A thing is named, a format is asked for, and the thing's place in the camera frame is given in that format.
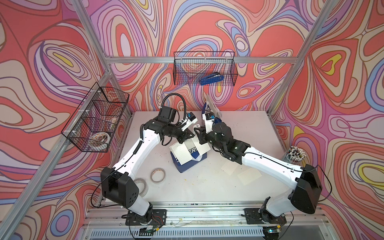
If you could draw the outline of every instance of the white paper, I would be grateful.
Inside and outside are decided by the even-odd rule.
[[[237,176],[240,178],[240,181],[243,183],[243,185],[247,185],[261,177],[262,174],[256,168],[251,167],[250,169],[238,174]]]
[[[221,170],[226,172],[229,176],[232,175],[232,173],[236,170],[236,168],[239,166],[237,162],[227,161],[222,167]]]
[[[192,139],[188,139],[184,142],[185,146],[187,147],[187,149],[192,149],[195,147],[195,144],[194,142],[192,141]]]
[[[211,150],[211,147],[209,146],[208,143],[204,143],[203,145],[201,145],[199,143],[199,138],[197,136],[194,136],[192,138],[192,141],[195,144],[195,147],[196,147],[196,149],[197,149],[197,151],[199,152],[200,155],[203,155],[204,153],[206,153],[209,150]]]
[[[183,143],[175,143],[169,147],[173,153],[173,156],[178,159],[180,165],[183,165],[186,162],[189,162],[193,159],[192,155],[189,153],[187,146]]]
[[[213,112],[216,117],[222,119],[223,114],[220,112],[220,110],[214,104],[214,102],[212,101],[211,96],[206,95],[205,99],[206,99],[205,102],[207,103],[207,106],[209,106],[209,109],[211,110],[211,112]]]
[[[192,158],[193,161],[200,162],[200,160],[203,158],[203,155],[200,155],[197,158]]]

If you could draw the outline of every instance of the cup of pens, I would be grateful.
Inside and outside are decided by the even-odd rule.
[[[306,157],[303,149],[291,146],[284,154],[282,161],[291,164],[298,164]]]

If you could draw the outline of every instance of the psychedelic patterned wall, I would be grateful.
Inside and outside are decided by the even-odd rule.
[[[42,5],[0,1],[0,220],[102,75],[67,0]],[[90,206],[90,191],[100,181],[100,169],[110,164],[126,120],[120,122],[107,154],[68,147],[14,239],[74,237]]]
[[[322,6],[322,0],[94,0],[87,12],[109,56],[225,50],[236,56],[296,56]],[[134,111],[158,110],[171,92],[185,96],[189,110],[200,110],[205,94],[221,110],[265,110],[289,65],[239,64],[236,86],[219,88],[174,86],[172,64],[111,67],[131,94]],[[171,101],[181,105],[177,98]]]
[[[319,206],[341,239],[384,239],[383,39],[383,1],[341,0],[273,115],[332,182]]]
[[[120,86],[132,97],[132,111],[158,111],[161,102],[169,93],[184,96],[189,111],[199,111],[209,94],[222,111],[266,110],[272,101],[290,64],[247,64],[244,76],[238,76],[235,86],[175,86],[173,64],[142,64],[140,69],[118,72]],[[183,108],[178,97],[171,97],[169,106]]]

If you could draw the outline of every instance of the black cable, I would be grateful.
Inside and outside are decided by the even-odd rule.
[[[183,101],[183,104],[184,104],[184,118],[183,120],[187,117],[187,104],[185,103],[185,99],[183,96],[181,96],[179,93],[170,93],[168,94],[164,99],[163,101],[161,102],[161,107],[162,108],[164,106],[164,103],[166,102],[166,100],[170,97],[170,96],[178,96],[181,98],[181,100]]]
[[[214,147],[213,145],[211,145],[211,146],[212,146],[212,149],[213,149],[215,152],[223,153],[223,152],[220,151],[220,150],[216,150],[215,147]]]
[[[139,143],[137,144],[135,150],[133,151],[133,154],[136,154],[137,151],[139,150],[139,148],[141,147],[141,144],[144,142],[144,134],[143,134],[143,127],[145,126],[145,124],[141,124],[140,126],[140,141]]]
[[[325,199],[327,199],[331,195],[331,193],[332,193],[332,184],[331,184],[331,181],[328,179],[327,175],[325,174],[324,170],[322,169],[322,167],[320,167],[320,169],[324,173],[325,178],[328,180],[328,183],[331,186],[331,190],[329,191],[328,195],[324,199],[319,200],[319,202],[322,202],[322,201],[324,201]]]
[[[252,219],[254,221],[260,221],[260,219],[255,219],[253,217],[250,217],[250,216],[247,216],[247,215],[244,215],[244,214],[241,214],[242,217],[246,217],[246,218],[249,218],[249,219]]]
[[[163,146],[167,146],[167,145],[172,141],[172,138],[173,138],[173,137],[171,137],[170,140],[169,140],[169,142],[167,142],[167,143],[164,145],[164,139],[165,139],[165,137],[164,137],[163,140],[161,140],[161,145],[163,145]]]
[[[133,236],[132,232],[131,232],[131,227],[129,226],[129,218],[127,217],[128,219],[128,228],[129,228],[129,233],[131,234],[131,236],[133,237],[134,240],[136,240],[136,238]]]
[[[288,231],[288,228],[291,226],[291,224],[295,218],[295,216],[293,216],[292,211],[291,211],[291,214],[292,214],[292,221],[289,223],[289,225],[288,225],[287,229],[285,229],[284,233],[277,240],[280,240],[284,236],[284,234]]]
[[[259,156],[259,157],[266,158],[266,159],[268,159],[268,160],[271,160],[271,161],[274,162],[274,163],[277,163],[277,164],[279,164],[279,165],[281,165],[281,166],[283,166],[283,167],[285,167],[285,168],[287,168],[287,169],[290,169],[290,170],[292,170],[292,171],[295,171],[295,172],[312,172],[312,171],[315,170],[316,167],[318,166],[318,165],[317,165],[316,167],[314,167],[314,169],[309,170],[309,171],[299,171],[299,170],[296,170],[296,169],[287,167],[287,166],[285,166],[285,165],[283,165],[283,164],[281,164],[281,163],[278,163],[278,162],[276,162],[276,161],[274,161],[274,160],[272,160],[272,159],[270,159],[270,158],[268,158],[268,157],[265,157],[265,156],[263,156],[263,155],[259,155],[259,154],[254,153],[254,152],[245,152],[244,154],[247,154],[247,153],[251,153],[251,154],[257,155],[257,156]]]
[[[106,179],[108,179],[112,174],[114,174],[114,173],[117,172],[120,168],[122,168],[122,167],[123,167],[123,166],[124,166],[130,159],[131,159],[131,157],[133,157],[133,155],[134,155],[134,154],[132,154],[132,155],[128,158],[128,160],[125,161],[124,164],[122,164],[118,169],[116,169],[116,170],[114,170],[113,172],[111,172],[106,178],[104,178],[104,179],[97,185],[97,187],[95,188],[95,190],[93,191],[93,193],[92,193],[92,195],[91,195],[91,205],[92,205],[92,207],[100,209],[100,208],[103,208],[103,207],[120,206],[120,204],[107,205],[107,206],[100,206],[100,205],[99,205],[99,206],[95,206],[95,205],[93,205],[92,198],[93,198],[93,196],[94,196],[96,190],[100,187],[100,185],[101,185]]]
[[[262,155],[259,155],[259,154],[254,153],[254,152],[245,152],[245,154],[246,154],[246,153],[252,153],[252,154],[255,154],[255,155],[257,155],[257,156],[264,157],[264,156],[262,156]],[[272,160],[272,159],[270,159],[270,158],[267,158],[267,157],[264,157],[264,158],[266,158],[266,159],[268,159],[268,160],[271,160],[272,162],[275,162],[274,160]],[[331,184],[331,181],[329,180],[328,176],[325,174],[324,170],[322,169],[322,167],[321,167],[319,164],[317,164],[316,167],[314,167],[314,169],[312,169],[312,170],[310,170],[310,171],[298,171],[298,170],[289,168],[289,167],[287,167],[287,166],[284,166],[283,164],[280,164],[280,163],[278,163],[278,162],[275,162],[275,163],[277,163],[277,164],[279,164],[279,165],[281,165],[281,166],[283,166],[283,167],[286,167],[286,168],[288,168],[288,169],[291,169],[291,170],[293,170],[293,171],[296,171],[296,172],[312,172],[312,171],[315,170],[317,167],[319,167],[319,168],[321,169],[321,171],[323,172],[325,178],[328,180],[328,183],[329,183],[329,185],[331,186],[331,190],[329,191],[328,195],[327,195],[324,199],[321,199],[321,200],[319,200],[318,202],[322,202],[322,201],[326,200],[326,199],[331,195],[331,193],[332,193],[332,189],[333,189],[332,184]]]

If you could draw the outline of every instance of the sticky note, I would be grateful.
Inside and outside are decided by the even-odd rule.
[[[239,166],[237,162],[227,161],[222,167],[221,170],[226,172],[229,176],[232,175],[232,173],[236,170],[236,168]]]
[[[247,185],[254,180],[258,179],[262,176],[262,174],[257,170],[256,168],[251,167],[248,170],[245,170],[244,172],[237,175],[240,179],[240,181],[243,183],[243,185]]]

